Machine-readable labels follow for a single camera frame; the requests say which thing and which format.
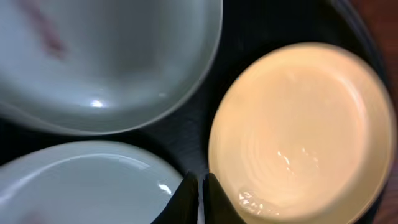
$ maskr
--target dark surface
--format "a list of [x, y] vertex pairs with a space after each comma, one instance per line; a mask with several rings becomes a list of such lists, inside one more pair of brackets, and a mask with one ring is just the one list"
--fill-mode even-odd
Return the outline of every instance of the dark surface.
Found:
[[206, 224], [244, 224], [214, 174], [203, 181]]
[[[191, 170], [203, 179], [208, 173], [208, 136], [219, 102], [238, 75], [271, 50], [297, 42], [338, 45], [367, 61], [386, 81], [379, 54], [358, 18], [344, 0], [332, 2], [338, 11], [330, 1], [320, 0], [225, 0], [223, 33], [213, 68], [179, 110], [138, 131], [95, 138], [37, 133], [4, 122], [0, 125], [0, 164], [56, 144], [109, 139], [148, 149], [181, 173]], [[371, 222], [376, 208], [361, 223]]]
[[189, 172], [151, 224], [197, 224], [199, 205], [198, 179]]

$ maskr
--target white bowl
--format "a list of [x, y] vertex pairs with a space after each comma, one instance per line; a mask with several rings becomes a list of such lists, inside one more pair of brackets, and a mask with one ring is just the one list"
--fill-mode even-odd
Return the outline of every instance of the white bowl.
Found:
[[62, 144], [1, 168], [0, 223], [147, 224], [181, 181], [168, 163], [134, 146]]
[[222, 0], [0, 2], [0, 113], [72, 135], [157, 121], [203, 81]]

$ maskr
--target small dish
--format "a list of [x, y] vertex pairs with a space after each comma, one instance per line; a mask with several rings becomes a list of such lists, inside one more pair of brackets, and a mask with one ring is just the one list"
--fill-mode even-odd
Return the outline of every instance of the small dish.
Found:
[[109, 141], [62, 144], [0, 172], [0, 223], [150, 223], [182, 176], [157, 156]]
[[210, 172], [248, 223], [351, 223], [384, 186], [395, 137], [368, 65], [333, 45], [294, 44], [254, 62], [224, 96]]

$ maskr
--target glossy glaze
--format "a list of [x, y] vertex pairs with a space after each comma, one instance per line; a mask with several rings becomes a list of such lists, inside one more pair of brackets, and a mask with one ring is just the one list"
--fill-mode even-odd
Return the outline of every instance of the glossy glaze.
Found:
[[[343, 211], [345, 195], [355, 189], [363, 192], [354, 197], [374, 200], [391, 157], [372, 161], [371, 154], [391, 155], [395, 138], [387, 96], [373, 76], [343, 49], [298, 44], [261, 58], [235, 81], [213, 123], [210, 171], [247, 222], [345, 223], [367, 207]], [[377, 124], [378, 116], [385, 121]], [[385, 142], [373, 136], [374, 125], [388, 133]], [[385, 144], [384, 152], [375, 143]], [[369, 163], [381, 182], [357, 190], [369, 181]], [[327, 219], [333, 212], [338, 217]]]
[[150, 223], [181, 180], [169, 164], [134, 146], [62, 144], [2, 167], [0, 222]]
[[221, 18], [221, 0], [2, 1], [0, 113], [75, 135], [153, 122], [201, 83]]

